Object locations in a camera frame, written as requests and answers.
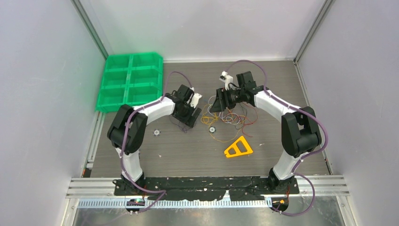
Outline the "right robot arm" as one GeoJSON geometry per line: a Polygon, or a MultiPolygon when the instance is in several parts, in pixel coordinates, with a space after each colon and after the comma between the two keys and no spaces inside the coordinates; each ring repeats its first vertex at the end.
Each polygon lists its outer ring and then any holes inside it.
{"type": "Polygon", "coordinates": [[[248,103],[266,111],[281,123],[282,155],[271,168],[267,186],[274,193],[281,193],[292,182],[300,158],[311,153],[322,142],[315,112],[311,107],[300,108],[277,97],[265,85],[258,86],[251,72],[238,74],[238,84],[223,71],[219,79],[224,87],[216,90],[210,113],[232,109],[238,103],[248,103]]]}

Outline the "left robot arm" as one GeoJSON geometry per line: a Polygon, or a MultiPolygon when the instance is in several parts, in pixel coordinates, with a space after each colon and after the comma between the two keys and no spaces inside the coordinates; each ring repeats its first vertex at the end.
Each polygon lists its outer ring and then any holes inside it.
{"type": "Polygon", "coordinates": [[[188,128],[193,128],[201,112],[198,104],[202,95],[181,85],[178,90],[166,93],[145,105],[122,105],[107,132],[107,137],[121,159],[122,177],[127,179],[126,189],[133,195],[144,190],[143,169],[139,149],[146,127],[153,121],[171,115],[188,128]]]}

